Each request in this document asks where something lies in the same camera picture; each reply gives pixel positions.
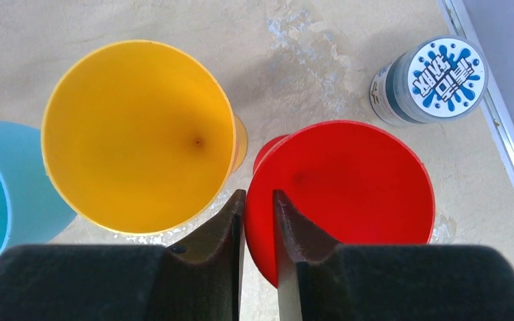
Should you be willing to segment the blue wine glass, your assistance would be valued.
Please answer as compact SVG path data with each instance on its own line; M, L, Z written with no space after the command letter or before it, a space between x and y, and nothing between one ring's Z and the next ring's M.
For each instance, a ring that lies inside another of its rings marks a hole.
M49 242L75 216L46 174L40 131L0 121L0 255L8 247Z

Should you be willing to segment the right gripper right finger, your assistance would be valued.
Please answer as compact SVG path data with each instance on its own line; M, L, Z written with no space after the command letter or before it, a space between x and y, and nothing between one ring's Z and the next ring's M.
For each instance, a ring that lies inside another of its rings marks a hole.
M514 269L479 245L346 245L272 194L281 320L514 320Z

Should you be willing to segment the red wine glass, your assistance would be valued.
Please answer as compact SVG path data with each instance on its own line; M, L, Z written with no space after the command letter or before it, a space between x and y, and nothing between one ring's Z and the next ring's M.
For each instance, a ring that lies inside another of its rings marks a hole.
M278 283L273 192L342 243L427 244L436 202L424 163L370 124L330 120L265 144L254 162L245 230L262 276Z

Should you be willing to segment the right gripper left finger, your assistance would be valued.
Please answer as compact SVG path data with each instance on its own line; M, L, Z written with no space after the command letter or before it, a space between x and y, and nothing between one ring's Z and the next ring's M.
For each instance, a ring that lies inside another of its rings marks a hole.
M238 320L246 192L161 245L20 245L0 256L0 320Z

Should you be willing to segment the yellow wine glass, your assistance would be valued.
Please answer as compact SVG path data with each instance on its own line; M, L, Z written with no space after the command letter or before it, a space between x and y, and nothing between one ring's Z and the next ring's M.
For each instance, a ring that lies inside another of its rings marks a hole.
M247 131L207 68L147 39L108 44L74 64L41 125L44 167L63 200L129 235L197 217L247 149Z

